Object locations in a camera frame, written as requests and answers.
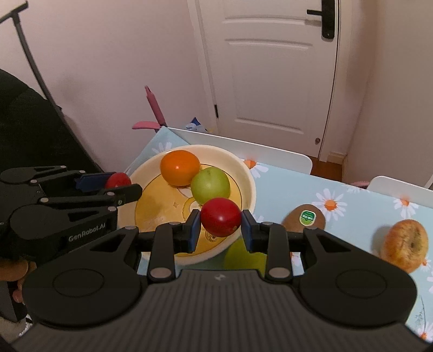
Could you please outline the small red cherry tomato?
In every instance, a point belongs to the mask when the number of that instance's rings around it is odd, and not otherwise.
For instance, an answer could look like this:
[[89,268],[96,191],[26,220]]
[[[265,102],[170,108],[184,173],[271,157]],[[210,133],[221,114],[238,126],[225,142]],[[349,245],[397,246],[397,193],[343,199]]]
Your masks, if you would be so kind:
[[109,178],[105,182],[104,188],[111,189],[111,188],[131,185],[131,184],[132,184],[131,179],[128,175],[126,175],[126,173],[115,172],[114,174],[109,176]]

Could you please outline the green apple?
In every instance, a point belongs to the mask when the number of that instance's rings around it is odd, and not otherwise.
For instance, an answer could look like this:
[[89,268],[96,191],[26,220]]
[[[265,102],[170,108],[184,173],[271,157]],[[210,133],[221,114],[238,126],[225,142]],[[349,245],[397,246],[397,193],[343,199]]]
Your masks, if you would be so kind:
[[228,176],[217,167],[207,167],[197,173],[190,185],[193,198],[204,205],[213,198],[228,198],[231,194],[231,185]]
[[222,261],[224,270],[258,270],[261,276],[265,275],[266,255],[260,252],[249,253],[244,240],[239,238],[226,251]]

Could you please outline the brown kiwi with sticker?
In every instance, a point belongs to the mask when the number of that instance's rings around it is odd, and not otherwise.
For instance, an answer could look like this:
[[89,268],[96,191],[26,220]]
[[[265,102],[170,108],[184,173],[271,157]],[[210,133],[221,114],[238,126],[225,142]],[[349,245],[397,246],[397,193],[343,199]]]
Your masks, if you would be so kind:
[[304,229],[323,230],[326,226],[326,219],[316,206],[304,204],[289,212],[282,221],[282,225],[288,232],[302,233]]

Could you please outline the large yellow-red apple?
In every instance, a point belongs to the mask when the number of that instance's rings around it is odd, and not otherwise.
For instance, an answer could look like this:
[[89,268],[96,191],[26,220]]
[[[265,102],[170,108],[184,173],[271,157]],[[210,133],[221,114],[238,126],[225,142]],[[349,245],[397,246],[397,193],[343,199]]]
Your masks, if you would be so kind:
[[429,238],[423,225],[411,219],[394,224],[384,237],[379,256],[406,273],[415,271],[429,250]]

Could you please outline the black fabric chair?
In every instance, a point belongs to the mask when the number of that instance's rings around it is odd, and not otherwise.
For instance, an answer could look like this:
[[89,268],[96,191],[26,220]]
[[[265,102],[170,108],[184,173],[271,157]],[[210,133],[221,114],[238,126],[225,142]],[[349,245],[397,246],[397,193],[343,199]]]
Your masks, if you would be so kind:
[[10,73],[1,71],[1,171],[66,166],[100,172],[53,106]]

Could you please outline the green apple in plate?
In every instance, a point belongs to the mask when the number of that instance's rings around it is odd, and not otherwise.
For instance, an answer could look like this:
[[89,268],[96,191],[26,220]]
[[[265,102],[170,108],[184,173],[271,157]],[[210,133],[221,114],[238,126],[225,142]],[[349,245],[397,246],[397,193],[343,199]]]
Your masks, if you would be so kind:
[[228,176],[217,167],[207,167],[197,173],[190,185],[193,198],[204,205],[213,198],[228,198],[231,194],[231,185]]

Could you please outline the large orange tangerine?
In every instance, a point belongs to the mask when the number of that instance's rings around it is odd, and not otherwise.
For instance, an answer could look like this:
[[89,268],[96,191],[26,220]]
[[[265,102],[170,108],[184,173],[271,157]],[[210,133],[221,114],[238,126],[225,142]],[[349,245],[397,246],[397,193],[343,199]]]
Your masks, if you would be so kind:
[[200,161],[187,150],[174,150],[162,158],[160,171],[169,185],[185,187],[191,184],[194,176],[200,171]]

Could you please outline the white chair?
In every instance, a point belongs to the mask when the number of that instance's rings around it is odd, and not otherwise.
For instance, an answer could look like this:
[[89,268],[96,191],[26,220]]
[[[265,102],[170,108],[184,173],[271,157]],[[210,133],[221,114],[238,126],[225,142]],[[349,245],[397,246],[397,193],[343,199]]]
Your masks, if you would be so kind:
[[306,175],[309,175],[313,168],[312,160],[307,155],[297,152],[209,133],[187,131],[179,128],[169,128],[169,130],[190,145],[211,145],[220,147],[246,160],[258,161]]
[[367,186],[369,191],[404,199],[424,207],[433,207],[433,191],[392,177],[377,176]]

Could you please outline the blue daisy tablecloth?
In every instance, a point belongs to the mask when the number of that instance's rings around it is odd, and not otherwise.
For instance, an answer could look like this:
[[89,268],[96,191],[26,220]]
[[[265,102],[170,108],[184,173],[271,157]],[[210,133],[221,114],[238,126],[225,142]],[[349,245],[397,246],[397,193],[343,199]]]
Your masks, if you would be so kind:
[[[159,153],[186,145],[190,144],[169,128],[162,128],[126,169],[126,174]],[[391,225],[404,219],[420,222],[429,236],[429,250],[423,263],[410,274],[418,297],[406,322],[419,337],[432,343],[432,208],[355,185],[240,159],[255,181],[256,203],[251,213],[258,222],[283,220],[295,207],[311,204],[324,214],[325,231],[376,256],[379,256],[382,237]],[[227,250],[195,266],[220,267]],[[194,265],[178,265],[178,268],[187,266]]]

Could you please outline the blue plastic bag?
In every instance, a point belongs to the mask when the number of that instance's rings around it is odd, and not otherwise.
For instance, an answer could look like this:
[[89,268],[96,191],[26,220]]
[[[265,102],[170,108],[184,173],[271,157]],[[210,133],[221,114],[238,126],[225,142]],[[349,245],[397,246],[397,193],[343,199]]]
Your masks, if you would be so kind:
[[185,125],[185,129],[187,131],[194,131],[194,132],[200,132],[200,133],[207,133],[208,130],[200,123],[200,121],[194,117],[190,123]]

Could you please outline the white panel door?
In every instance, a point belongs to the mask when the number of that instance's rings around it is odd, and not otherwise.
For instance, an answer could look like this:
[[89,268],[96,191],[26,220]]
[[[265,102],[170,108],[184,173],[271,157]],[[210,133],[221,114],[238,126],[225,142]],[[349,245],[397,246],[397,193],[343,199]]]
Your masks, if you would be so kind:
[[335,38],[322,37],[321,1],[190,1],[212,130],[225,137],[330,154]]

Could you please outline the black floor stand pole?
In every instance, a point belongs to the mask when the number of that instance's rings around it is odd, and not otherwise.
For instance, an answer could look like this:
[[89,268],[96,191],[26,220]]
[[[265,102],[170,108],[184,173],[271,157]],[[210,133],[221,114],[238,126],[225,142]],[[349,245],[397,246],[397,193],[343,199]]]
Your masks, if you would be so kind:
[[51,92],[49,91],[47,85],[45,84],[45,81],[43,80],[43,77],[37,67],[36,61],[34,60],[34,57],[32,55],[32,52],[29,48],[29,44],[27,43],[27,39],[24,34],[24,30],[21,25],[21,19],[20,19],[20,13],[24,10],[29,8],[29,2],[24,1],[23,4],[20,4],[19,6],[13,8],[9,12],[7,12],[5,15],[1,16],[1,23],[3,24],[5,21],[11,19],[13,22],[13,25],[15,27],[15,30],[18,35],[18,39],[20,41],[21,47],[24,51],[25,57],[27,58],[27,62],[29,63],[29,66],[32,70],[32,73],[42,90],[42,93],[44,94],[47,101],[51,104],[51,106],[54,108],[55,112],[59,116],[59,118],[64,122],[65,117],[58,105],[56,104],[54,98],[52,97]]

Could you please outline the pink handled broom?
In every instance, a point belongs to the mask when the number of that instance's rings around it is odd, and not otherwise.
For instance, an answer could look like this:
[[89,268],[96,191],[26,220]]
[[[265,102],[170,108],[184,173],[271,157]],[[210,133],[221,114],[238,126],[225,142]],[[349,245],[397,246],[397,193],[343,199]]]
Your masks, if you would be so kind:
[[164,118],[164,114],[162,113],[162,110],[158,104],[155,94],[153,94],[149,86],[145,86],[145,92],[146,92],[147,101],[150,104],[150,107],[154,113],[156,121],[160,126],[167,126],[166,120]]

